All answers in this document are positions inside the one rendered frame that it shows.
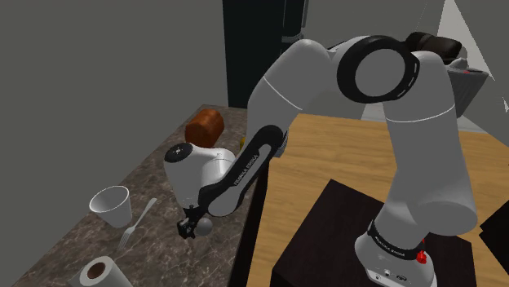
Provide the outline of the brown bread loaf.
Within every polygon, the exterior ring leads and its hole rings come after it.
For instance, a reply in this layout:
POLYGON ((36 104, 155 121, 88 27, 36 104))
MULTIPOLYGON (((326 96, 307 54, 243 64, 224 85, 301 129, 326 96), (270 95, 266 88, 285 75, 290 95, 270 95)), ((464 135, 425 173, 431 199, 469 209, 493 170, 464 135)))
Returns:
POLYGON ((224 131, 224 119, 214 109, 201 110, 185 127, 185 140, 201 148, 213 148, 224 131))

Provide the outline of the silver fork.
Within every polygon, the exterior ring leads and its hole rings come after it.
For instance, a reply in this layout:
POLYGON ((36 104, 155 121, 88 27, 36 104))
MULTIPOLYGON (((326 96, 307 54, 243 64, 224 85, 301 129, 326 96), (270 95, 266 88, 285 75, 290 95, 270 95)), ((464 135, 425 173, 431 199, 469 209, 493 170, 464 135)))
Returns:
POLYGON ((117 246, 117 249, 123 249, 126 246, 126 243, 128 242, 131 234, 134 232, 134 230, 137 228, 137 226, 140 224, 144 216, 148 213, 148 211, 152 208, 152 206, 157 202, 157 198, 151 198, 148 204, 145 206, 143 212, 137 219, 137 221, 129 228, 127 228, 124 233, 122 234, 122 238, 117 246))

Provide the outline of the dark tall refrigerator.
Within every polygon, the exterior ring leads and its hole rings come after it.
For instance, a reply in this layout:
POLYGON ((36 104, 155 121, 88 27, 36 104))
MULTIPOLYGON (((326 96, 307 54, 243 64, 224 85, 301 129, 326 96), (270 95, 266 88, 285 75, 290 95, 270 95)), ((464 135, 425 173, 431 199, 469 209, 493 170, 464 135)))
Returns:
POLYGON ((228 105, 245 108, 259 79, 303 38, 309 0, 223 0, 228 105))

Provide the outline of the white paper towel roll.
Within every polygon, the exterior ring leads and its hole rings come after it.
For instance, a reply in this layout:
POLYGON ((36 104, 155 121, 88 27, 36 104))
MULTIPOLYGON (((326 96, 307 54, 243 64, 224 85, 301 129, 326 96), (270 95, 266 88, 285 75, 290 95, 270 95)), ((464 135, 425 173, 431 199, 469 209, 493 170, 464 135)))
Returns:
POLYGON ((71 287, 133 287, 109 256, 93 259, 68 283, 71 287))

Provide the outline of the grey ball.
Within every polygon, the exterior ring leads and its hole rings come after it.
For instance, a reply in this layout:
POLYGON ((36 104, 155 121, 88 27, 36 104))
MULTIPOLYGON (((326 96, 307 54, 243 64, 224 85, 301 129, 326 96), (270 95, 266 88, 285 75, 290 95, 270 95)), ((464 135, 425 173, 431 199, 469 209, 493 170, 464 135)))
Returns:
POLYGON ((208 218, 201 218, 198 220, 195 227, 195 233, 199 236, 207 236, 213 228, 213 223, 208 218))

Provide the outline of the white paper cup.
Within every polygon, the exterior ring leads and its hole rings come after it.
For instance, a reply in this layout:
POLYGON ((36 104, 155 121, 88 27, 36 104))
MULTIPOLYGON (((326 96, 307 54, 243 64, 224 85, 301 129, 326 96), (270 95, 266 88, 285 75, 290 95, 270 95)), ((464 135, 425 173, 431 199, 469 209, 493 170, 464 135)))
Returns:
POLYGON ((130 191, 125 186, 111 186, 96 193, 89 208, 115 228, 125 227, 132 220, 130 191))

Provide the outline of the dark robot stand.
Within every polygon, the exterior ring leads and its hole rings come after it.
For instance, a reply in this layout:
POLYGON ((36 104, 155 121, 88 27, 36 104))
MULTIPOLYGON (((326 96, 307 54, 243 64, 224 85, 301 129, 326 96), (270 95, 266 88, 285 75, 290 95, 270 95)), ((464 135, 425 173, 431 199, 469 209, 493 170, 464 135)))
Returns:
MULTIPOLYGON (((355 240, 383 203, 331 179, 272 269, 270 287, 382 287, 356 257, 355 240)), ((428 234, 438 287, 477 287, 471 243, 428 234)))

